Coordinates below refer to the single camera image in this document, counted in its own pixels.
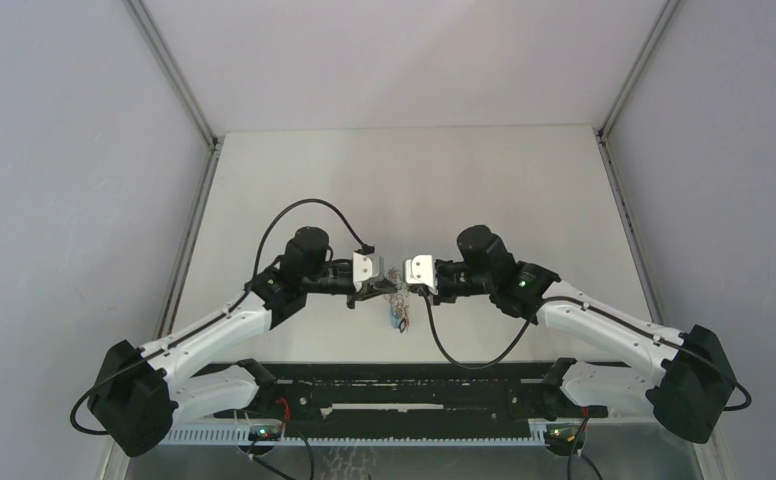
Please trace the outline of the large keyring with key tags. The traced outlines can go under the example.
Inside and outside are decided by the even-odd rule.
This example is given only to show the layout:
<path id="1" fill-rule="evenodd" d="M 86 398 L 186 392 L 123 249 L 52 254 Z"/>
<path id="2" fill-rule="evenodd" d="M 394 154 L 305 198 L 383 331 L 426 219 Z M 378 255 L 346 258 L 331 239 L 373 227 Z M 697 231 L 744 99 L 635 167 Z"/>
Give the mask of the large keyring with key tags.
<path id="1" fill-rule="evenodd" d="M 410 292 L 400 269 L 391 268 L 387 273 L 387 279 L 396 287 L 394 293 L 384 295 L 389 305 L 390 322 L 393 329 L 403 334 L 410 326 L 409 305 L 407 304 Z"/>

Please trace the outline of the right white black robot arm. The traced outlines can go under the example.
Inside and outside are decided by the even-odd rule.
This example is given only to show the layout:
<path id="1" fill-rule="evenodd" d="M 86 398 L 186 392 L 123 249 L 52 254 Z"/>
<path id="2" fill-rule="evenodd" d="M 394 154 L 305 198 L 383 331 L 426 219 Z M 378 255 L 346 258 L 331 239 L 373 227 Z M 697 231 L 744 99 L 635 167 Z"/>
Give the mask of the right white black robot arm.
<path id="1" fill-rule="evenodd" d="M 695 325 L 684 332 L 613 308 L 545 267 L 516 260 L 485 225 L 462 231 L 457 246 L 460 261 L 416 255 L 404 263 L 406 284 L 428 308 L 486 296 L 507 316 L 572 335 L 618 361 L 567 360 L 541 391 L 551 414 L 578 406 L 650 414 L 677 437 L 705 444 L 723 413 L 750 406 L 713 331 Z"/>

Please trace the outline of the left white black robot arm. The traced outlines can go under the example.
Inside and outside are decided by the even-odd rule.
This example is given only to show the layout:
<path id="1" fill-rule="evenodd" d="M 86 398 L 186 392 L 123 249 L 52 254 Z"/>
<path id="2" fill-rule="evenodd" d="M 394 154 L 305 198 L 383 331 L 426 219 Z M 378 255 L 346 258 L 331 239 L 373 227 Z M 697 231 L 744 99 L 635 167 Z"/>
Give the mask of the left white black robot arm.
<path id="1" fill-rule="evenodd" d="M 128 457 L 137 457 L 180 423 L 225 410 L 269 414 L 277 392 L 255 369 L 234 365 L 201 371 L 224 351 L 281 325 L 311 294 L 342 295 L 353 308 L 396 292 L 373 248 L 365 246 L 349 259 L 331 259 L 329 253 L 328 234 L 303 227 L 274 263 L 220 309 L 141 346 L 123 340 L 110 347 L 83 398 L 103 434 Z"/>

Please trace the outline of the left circuit board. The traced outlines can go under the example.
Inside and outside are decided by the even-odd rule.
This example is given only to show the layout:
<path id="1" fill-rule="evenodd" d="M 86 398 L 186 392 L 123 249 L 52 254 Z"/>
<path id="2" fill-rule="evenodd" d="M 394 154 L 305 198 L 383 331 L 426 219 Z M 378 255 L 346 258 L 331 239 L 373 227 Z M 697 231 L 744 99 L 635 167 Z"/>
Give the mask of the left circuit board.
<path id="1" fill-rule="evenodd" d="M 283 436 L 284 431 L 277 425 L 257 425 L 249 430 L 248 442 L 277 442 Z"/>

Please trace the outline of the circuit board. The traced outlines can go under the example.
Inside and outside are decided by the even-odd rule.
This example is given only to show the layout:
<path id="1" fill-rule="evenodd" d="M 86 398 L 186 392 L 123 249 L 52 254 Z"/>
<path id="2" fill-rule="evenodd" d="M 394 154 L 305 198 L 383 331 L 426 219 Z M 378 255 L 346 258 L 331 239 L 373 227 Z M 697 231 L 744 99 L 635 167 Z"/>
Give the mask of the circuit board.
<path id="1" fill-rule="evenodd" d="M 553 426 L 544 433 L 545 448 L 559 457 L 568 457 L 584 445 L 584 435 L 577 426 Z"/>
<path id="2" fill-rule="evenodd" d="M 257 425 L 249 430 L 248 442 L 277 442 L 283 436 L 284 431 L 277 425 Z"/>

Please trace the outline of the right circuit board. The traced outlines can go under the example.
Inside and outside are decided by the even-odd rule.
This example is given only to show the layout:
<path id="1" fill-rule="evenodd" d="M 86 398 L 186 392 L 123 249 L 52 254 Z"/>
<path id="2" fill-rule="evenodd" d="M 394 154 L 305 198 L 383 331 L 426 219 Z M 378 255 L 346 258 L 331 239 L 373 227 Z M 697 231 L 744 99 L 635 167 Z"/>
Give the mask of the right circuit board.
<path id="1" fill-rule="evenodd" d="M 559 457 L 568 457 L 584 445 L 584 435 L 577 426 L 553 426 L 544 433 L 545 448 Z"/>

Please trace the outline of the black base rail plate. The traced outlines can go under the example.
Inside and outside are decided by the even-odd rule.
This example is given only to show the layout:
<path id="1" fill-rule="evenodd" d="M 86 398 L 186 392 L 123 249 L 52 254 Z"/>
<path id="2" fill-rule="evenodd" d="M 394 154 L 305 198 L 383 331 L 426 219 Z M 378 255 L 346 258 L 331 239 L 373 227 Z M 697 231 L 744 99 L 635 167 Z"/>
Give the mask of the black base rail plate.
<path id="1" fill-rule="evenodd" d="M 260 390 L 244 409 L 284 418 L 306 436 L 517 433 L 524 422 L 606 418 L 604 406 L 580 407 L 552 381 L 562 362 L 501 363 L 465 370 L 436 363 L 265 363 Z"/>

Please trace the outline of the left aluminium frame post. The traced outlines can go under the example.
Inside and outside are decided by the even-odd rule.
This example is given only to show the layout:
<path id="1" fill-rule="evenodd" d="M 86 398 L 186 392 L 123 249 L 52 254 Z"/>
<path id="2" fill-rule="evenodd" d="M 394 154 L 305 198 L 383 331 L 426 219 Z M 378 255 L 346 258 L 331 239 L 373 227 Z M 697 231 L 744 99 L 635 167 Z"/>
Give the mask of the left aluminium frame post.
<path id="1" fill-rule="evenodd" d="M 219 137 L 213 132 L 200 102 L 169 47 L 148 4 L 142 0 L 126 0 L 123 2 L 123 5 L 146 43 L 152 57 L 158 64 L 159 69 L 164 74 L 183 112 L 199 134 L 205 148 L 201 163 L 201 175 L 194 189 L 187 223 L 180 239 L 169 286 L 165 291 L 163 311 L 157 330 L 157 334 L 162 335 L 170 333 L 175 325 L 191 258 L 219 161 L 220 141 Z"/>

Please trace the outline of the aluminium frame post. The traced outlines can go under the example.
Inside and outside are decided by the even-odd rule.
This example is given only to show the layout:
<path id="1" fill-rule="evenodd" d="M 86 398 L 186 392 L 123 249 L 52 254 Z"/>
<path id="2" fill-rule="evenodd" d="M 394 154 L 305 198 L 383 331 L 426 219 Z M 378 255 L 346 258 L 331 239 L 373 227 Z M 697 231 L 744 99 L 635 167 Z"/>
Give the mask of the aluminium frame post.
<path id="1" fill-rule="evenodd" d="M 624 116 L 633 94 L 637 91 L 650 62 L 660 48 L 661 42 L 667 35 L 680 8 L 684 4 L 685 1 L 680 0 L 667 0 L 662 3 L 659 13 L 655 17 L 644 42 L 639 48 L 634 62 L 629 68 L 620 89 L 614 97 L 611 107 L 605 115 L 600 127 L 594 130 L 595 141 L 603 161 L 603 166 L 624 229 L 624 234 L 633 257 L 650 318 L 660 324 L 663 323 L 661 307 L 659 305 L 654 282 L 651 279 L 644 249 L 642 248 L 639 239 L 639 233 L 637 232 L 632 205 L 627 198 L 626 188 L 620 177 L 620 169 L 614 158 L 612 137 L 617 125 Z"/>
<path id="2" fill-rule="evenodd" d="M 162 335 L 170 333 L 175 325 L 191 258 L 219 161 L 220 141 L 219 137 L 213 132 L 200 102 L 169 47 L 148 4 L 142 0 L 126 0 L 123 2 L 123 5 L 146 43 L 152 57 L 158 64 L 159 69 L 164 74 L 183 112 L 199 134 L 205 148 L 201 163 L 201 175 L 194 189 L 187 223 L 180 239 L 169 286 L 165 291 L 163 311 L 157 330 L 157 334 Z"/>

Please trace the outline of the right aluminium frame post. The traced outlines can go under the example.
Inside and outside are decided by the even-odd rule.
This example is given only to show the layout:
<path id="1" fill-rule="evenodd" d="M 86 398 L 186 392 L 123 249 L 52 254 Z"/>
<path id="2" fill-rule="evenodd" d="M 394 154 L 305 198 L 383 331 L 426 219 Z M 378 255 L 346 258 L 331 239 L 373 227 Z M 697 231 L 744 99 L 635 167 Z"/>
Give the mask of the right aluminium frame post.
<path id="1" fill-rule="evenodd" d="M 595 141 L 603 161 L 603 166 L 624 229 L 624 234 L 633 257 L 650 318 L 660 324 L 663 323 L 661 307 L 659 305 L 654 282 L 651 279 L 644 249 L 642 248 L 639 239 L 639 233 L 637 232 L 632 205 L 627 198 L 626 188 L 620 177 L 620 169 L 614 158 L 612 137 L 617 125 L 624 116 L 633 94 L 637 91 L 650 62 L 660 48 L 661 42 L 667 35 L 680 8 L 684 4 L 685 1 L 680 0 L 667 0 L 662 3 L 659 13 L 655 17 L 644 42 L 639 48 L 634 62 L 629 68 L 620 89 L 614 97 L 611 107 L 605 115 L 600 127 L 594 130 Z"/>

